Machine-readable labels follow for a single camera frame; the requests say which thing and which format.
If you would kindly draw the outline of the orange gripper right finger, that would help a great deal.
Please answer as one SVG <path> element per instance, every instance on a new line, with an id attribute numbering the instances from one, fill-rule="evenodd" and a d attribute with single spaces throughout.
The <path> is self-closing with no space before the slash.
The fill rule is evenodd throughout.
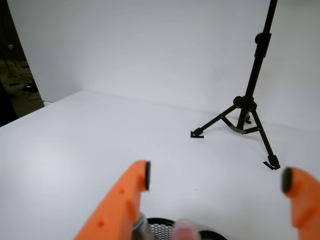
<path id="1" fill-rule="evenodd" d="M 282 173 L 281 190 L 291 205 L 291 223 L 300 240 L 320 238 L 320 181 L 308 172 L 287 167 Z"/>

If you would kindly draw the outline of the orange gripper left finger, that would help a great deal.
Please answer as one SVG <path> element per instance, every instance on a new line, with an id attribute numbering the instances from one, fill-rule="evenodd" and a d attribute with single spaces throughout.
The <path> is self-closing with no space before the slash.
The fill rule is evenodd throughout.
<path id="1" fill-rule="evenodd" d="M 76 240 L 130 240 L 141 194 L 150 188 L 151 163 L 135 161 L 118 179 L 76 235 Z"/>

